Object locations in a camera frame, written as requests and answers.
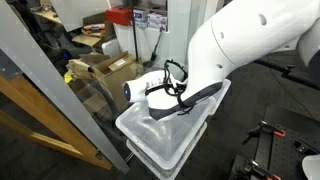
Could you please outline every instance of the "plastic storage bin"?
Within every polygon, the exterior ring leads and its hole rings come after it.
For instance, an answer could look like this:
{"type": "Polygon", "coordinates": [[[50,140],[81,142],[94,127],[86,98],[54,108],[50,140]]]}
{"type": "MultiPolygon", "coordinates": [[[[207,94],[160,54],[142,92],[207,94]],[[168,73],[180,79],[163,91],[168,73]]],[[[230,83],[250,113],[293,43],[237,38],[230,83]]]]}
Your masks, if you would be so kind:
{"type": "Polygon", "coordinates": [[[230,81],[215,95],[200,102],[188,115],[167,121],[149,116],[148,105],[136,103],[116,120],[129,138],[127,146],[160,179],[174,179],[206,128],[205,119],[221,102],[230,81]]]}

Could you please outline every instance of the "stacked plastic bins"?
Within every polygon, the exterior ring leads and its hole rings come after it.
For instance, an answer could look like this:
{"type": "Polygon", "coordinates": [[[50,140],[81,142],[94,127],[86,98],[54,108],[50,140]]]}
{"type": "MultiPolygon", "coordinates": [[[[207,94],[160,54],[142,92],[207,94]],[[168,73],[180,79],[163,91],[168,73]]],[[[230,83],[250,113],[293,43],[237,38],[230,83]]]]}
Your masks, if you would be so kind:
{"type": "Polygon", "coordinates": [[[174,179],[205,131],[205,119],[216,111],[230,84],[225,80],[214,97],[200,102],[190,114],[155,121],[149,116],[147,103],[136,103],[116,125],[129,138],[128,148],[157,177],[174,179]]]}

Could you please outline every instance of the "wooden beam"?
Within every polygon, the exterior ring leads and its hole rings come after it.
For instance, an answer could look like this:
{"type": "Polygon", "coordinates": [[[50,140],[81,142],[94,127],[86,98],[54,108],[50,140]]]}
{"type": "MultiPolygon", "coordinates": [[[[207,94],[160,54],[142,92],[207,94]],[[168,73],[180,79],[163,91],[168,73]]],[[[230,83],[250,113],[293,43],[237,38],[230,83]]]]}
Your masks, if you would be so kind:
{"type": "Polygon", "coordinates": [[[70,144],[33,132],[29,128],[17,122],[16,120],[14,120],[13,118],[8,116],[5,112],[1,110],[0,110],[0,122],[7,125],[8,127],[15,130],[16,132],[20,133],[21,135],[31,138],[33,141],[39,144],[42,144],[51,149],[63,152],[75,158],[83,159],[83,155],[74,147],[72,147],[70,144]]]}
{"type": "Polygon", "coordinates": [[[101,160],[97,159],[95,157],[97,149],[23,76],[10,82],[0,76],[0,84],[0,91],[4,95],[81,152],[87,161],[99,167],[111,169],[112,164],[104,157],[101,160]]]}

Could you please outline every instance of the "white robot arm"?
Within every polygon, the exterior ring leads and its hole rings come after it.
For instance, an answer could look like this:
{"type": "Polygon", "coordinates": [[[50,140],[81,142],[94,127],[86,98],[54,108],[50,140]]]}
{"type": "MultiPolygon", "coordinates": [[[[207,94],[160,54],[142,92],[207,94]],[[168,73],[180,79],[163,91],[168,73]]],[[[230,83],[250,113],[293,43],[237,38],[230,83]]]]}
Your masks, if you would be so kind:
{"type": "Polygon", "coordinates": [[[234,0],[193,36],[183,91],[165,69],[127,82],[125,95],[131,102],[147,100],[155,120],[192,108],[219,91],[236,68],[299,38],[319,18],[319,7],[319,0],[234,0]]]}

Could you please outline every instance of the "red box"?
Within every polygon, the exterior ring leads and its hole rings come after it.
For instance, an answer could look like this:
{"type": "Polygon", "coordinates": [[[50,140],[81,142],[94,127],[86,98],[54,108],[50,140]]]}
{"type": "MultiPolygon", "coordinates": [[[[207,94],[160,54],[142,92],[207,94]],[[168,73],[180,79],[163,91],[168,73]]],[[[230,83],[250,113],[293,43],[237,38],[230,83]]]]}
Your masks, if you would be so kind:
{"type": "Polygon", "coordinates": [[[125,7],[115,7],[106,10],[107,19],[109,22],[129,26],[131,24],[131,9],[125,7]]]}

